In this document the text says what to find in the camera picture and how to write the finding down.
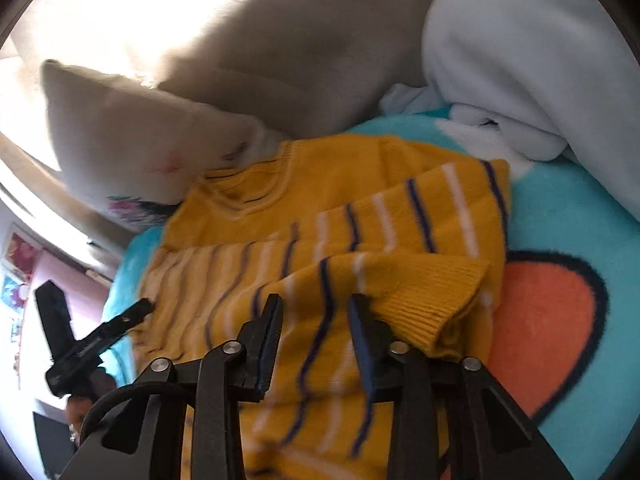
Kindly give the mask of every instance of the yellow striped sweater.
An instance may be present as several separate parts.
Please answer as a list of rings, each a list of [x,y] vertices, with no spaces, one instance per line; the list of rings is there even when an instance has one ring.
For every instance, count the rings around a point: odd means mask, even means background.
[[[284,142],[275,160],[207,173],[142,281],[156,310],[132,332],[138,369],[203,357],[277,292],[271,388],[241,412],[247,476],[383,479],[392,407],[361,391],[347,300],[370,296],[430,356],[486,359],[509,203],[504,161],[397,137]],[[187,430],[185,479],[189,456]]]

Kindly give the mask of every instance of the bedding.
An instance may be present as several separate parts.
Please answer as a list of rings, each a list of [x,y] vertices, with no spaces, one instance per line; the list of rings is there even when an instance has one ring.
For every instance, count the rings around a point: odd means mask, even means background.
[[[0,45],[0,130],[47,166],[25,184],[52,209],[71,210],[65,220],[120,254],[122,233],[113,234],[120,226],[64,194],[41,192],[47,181],[62,189],[38,84],[44,60],[157,82],[273,130],[315,137],[371,116],[395,81],[424,83],[420,35],[431,1],[16,0],[4,22],[13,27],[16,14],[24,13],[10,42]],[[22,166],[33,164],[18,152]],[[88,184],[82,176],[66,178],[77,192]],[[114,196],[117,216],[135,231],[175,205],[155,206],[135,192]],[[101,199],[94,207],[109,215]]]
[[[493,121],[534,160],[569,147],[640,219],[640,65],[631,44],[598,0],[434,0],[422,60],[453,120]]]
[[[629,329],[640,324],[640,224],[581,166],[564,158],[531,161],[492,126],[414,115],[377,118],[353,131],[509,162],[510,253],[490,368],[575,480],[599,478],[640,414],[640,375],[633,372],[640,340]],[[132,243],[105,319],[136,300],[160,237],[156,228]],[[132,380],[129,344],[119,343],[120,360]],[[108,371],[122,382],[113,356]]]
[[[393,410],[370,402],[360,383],[349,298],[365,294],[377,317],[431,357],[487,362],[509,207],[505,161],[397,136],[288,141],[275,160],[207,172],[165,226],[140,286],[156,307],[129,332],[137,368],[204,357],[277,293],[284,326],[271,389],[240,417],[245,467],[334,478],[304,474],[294,452],[341,476],[384,479]],[[182,456],[186,476],[190,449]]]
[[[285,138],[121,75],[53,60],[40,72],[67,192],[133,231],[164,223],[203,171],[270,158]]]

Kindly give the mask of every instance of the gray pillow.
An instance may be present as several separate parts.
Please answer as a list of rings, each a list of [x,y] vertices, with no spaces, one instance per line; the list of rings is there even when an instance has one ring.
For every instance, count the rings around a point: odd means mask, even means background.
[[[68,193],[134,231],[163,222],[201,172],[269,158],[283,139],[121,75],[47,60],[40,79]]]

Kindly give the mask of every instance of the bed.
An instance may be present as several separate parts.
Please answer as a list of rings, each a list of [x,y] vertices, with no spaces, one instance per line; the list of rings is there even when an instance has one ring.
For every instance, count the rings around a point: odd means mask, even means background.
[[[0,0],[0,44],[30,1]],[[638,57],[640,2],[600,1]],[[576,480],[613,478],[635,451],[640,415],[640,340],[630,330],[640,321],[640,224],[571,161],[525,160],[500,142],[490,125],[465,126],[447,117],[442,110],[439,117],[377,118],[353,131],[396,134],[510,162],[510,257],[490,367]],[[47,188],[40,189],[45,194]],[[85,231],[102,231],[73,209],[59,211]],[[126,236],[116,234],[115,245],[124,246]],[[161,235],[161,228],[152,228],[130,243],[104,319],[135,301]],[[549,319],[553,323],[542,323]],[[120,385],[135,377],[130,352],[124,338],[103,356]],[[517,358],[507,360],[507,354]]]

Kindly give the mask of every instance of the poster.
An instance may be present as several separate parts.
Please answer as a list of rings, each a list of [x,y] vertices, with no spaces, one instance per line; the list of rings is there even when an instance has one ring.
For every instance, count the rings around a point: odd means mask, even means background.
[[[20,317],[22,317],[24,303],[28,295],[28,284],[23,283],[16,276],[12,276],[8,272],[4,274],[2,277],[2,287],[0,288],[0,300]]]
[[[14,319],[14,323],[11,326],[11,342],[19,343],[21,333],[22,333],[22,318]]]
[[[41,250],[42,246],[33,238],[16,226],[12,226],[9,231],[2,264],[20,282],[29,285]]]

